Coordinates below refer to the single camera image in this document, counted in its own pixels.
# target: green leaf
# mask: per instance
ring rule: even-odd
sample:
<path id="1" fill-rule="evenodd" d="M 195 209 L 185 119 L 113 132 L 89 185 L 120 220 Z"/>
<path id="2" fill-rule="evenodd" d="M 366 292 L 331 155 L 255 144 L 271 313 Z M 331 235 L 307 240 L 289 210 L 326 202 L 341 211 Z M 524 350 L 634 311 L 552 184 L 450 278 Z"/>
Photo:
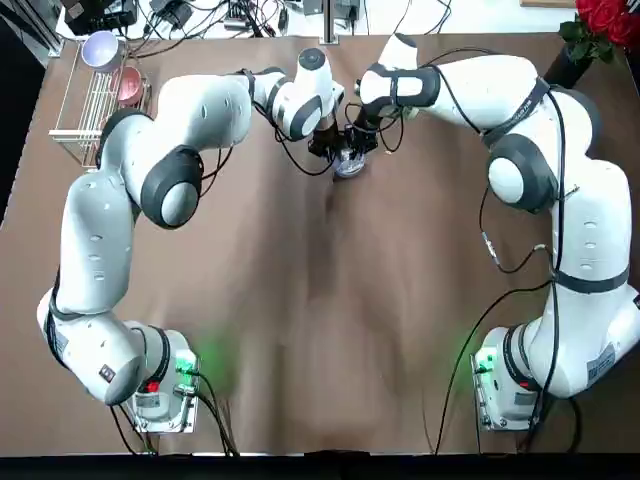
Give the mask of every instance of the green leaf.
<path id="1" fill-rule="evenodd" d="M 562 22 L 559 33 L 566 42 L 575 42 L 580 39 L 580 25 L 576 22 Z"/>
<path id="2" fill-rule="evenodd" d="M 604 63 L 611 63 L 613 61 L 613 48 L 603 50 L 599 53 L 598 58 L 600 58 Z"/>
<path id="3" fill-rule="evenodd" d="M 588 42 L 576 43 L 576 45 L 569 52 L 569 59 L 573 63 L 578 63 L 584 57 L 589 54 L 591 50 L 591 44 Z"/>
<path id="4" fill-rule="evenodd" d="M 589 30 L 587 28 L 587 26 L 580 22 L 576 22 L 577 23 L 577 27 L 578 27 L 578 38 L 585 38 L 585 37 L 589 37 L 589 34 L 591 33 L 591 30 Z"/>

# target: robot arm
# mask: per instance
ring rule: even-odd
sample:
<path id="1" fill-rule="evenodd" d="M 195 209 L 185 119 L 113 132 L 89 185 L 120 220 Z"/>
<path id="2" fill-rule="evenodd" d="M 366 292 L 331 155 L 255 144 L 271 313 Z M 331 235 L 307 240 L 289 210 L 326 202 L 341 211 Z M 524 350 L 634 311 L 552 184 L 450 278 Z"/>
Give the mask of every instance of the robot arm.
<path id="1" fill-rule="evenodd" d="M 560 333 L 548 391 L 573 396 L 593 385 L 640 339 L 640 296 L 627 283 L 627 178 L 618 166 L 586 155 L 597 135 L 597 111 L 578 92 L 549 93 L 524 58 L 489 55 L 415 68 L 416 54 L 410 39 L 396 35 L 364 74 L 352 147 L 375 148 L 382 118 L 404 109 L 476 128 L 489 149 L 487 177 L 494 194 L 513 208 L 551 211 L 554 265 L 561 238 L 564 149 L 564 254 L 554 272 Z M 394 63 L 394 58 L 402 60 Z M 477 400 L 487 428 L 529 428 L 536 396 L 550 375 L 554 322 L 549 292 L 540 318 L 492 330 L 474 355 Z"/>
<path id="2" fill-rule="evenodd" d="M 98 170 L 69 189 L 58 275 L 37 311 L 51 352 L 88 393 L 107 405 L 126 401 L 147 431 L 193 428 L 195 400 L 176 394 L 193 388 L 184 371 L 198 367 L 186 339 L 112 313 L 128 289 L 135 222 L 144 213 L 165 229 L 184 225 L 200 198 L 200 152 L 240 143 L 254 105 L 300 140 L 332 118 L 342 92 L 324 54 L 309 49 L 293 81 L 277 68 L 174 78 L 154 119 L 133 109 L 109 119 Z"/>

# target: flower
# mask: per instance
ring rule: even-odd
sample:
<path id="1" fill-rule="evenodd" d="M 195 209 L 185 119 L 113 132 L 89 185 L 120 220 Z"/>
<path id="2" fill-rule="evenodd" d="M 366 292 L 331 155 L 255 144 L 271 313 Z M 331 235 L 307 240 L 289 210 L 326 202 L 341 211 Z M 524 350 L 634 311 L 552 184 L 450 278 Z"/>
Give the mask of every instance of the flower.
<path id="1" fill-rule="evenodd" d="M 640 39 L 640 21 L 629 13 L 623 13 L 608 29 L 609 40 L 623 47 L 632 46 Z"/>
<path id="2" fill-rule="evenodd" d="M 625 0 L 582 0 L 583 9 L 578 12 L 593 33 L 605 33 L 616 23 L 625 10 Z"/>

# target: green light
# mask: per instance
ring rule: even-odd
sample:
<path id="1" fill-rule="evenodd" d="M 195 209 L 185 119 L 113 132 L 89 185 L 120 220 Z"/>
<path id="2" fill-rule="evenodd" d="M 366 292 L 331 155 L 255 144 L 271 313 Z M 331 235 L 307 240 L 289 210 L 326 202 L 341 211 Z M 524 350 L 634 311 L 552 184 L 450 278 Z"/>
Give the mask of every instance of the green light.
<path id="1" fill-rule="evenodd" d="M 481 370 L 490 372 L 493 370 L 493 361 L 496 358 L 494 347 L 483 347 L 476 353 L 476 363 Z"/>
<path id="2" fill-rule="evenodd" d="M 198 371 L 198 359 L 189 350 L 179 350 L 176 352 L 176 372 L 180 375 L 180 384 L 186 386 L 194 385 L 194 378 L 191 372 Z"/>

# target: metal dish rack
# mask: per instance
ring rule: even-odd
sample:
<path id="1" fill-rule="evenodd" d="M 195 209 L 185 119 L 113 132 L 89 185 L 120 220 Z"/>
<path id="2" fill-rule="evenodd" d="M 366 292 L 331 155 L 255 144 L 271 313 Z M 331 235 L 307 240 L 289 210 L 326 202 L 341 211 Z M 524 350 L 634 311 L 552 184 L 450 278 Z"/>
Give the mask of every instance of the metal dish rack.
<path id="1" fill-rule="evenodd" d="M 138 60 L 131 55 L 126 42 L 122 63 L 111 73 L 99 73 L 85 65 L 81 51 L 82 43 L 77 43 L 60 114 L 55 128 L 49 130 L 49 136 L 62 145 L 80 166 L 95 168 L 102 129 L 109 117 L 121 108 L 118 94 L 122 69 L 133 63 L 140 71 L 143 93 L 140 101 L 132 107 L 145 113 L 151 103 L 151 84 L 140 69 Z"/>

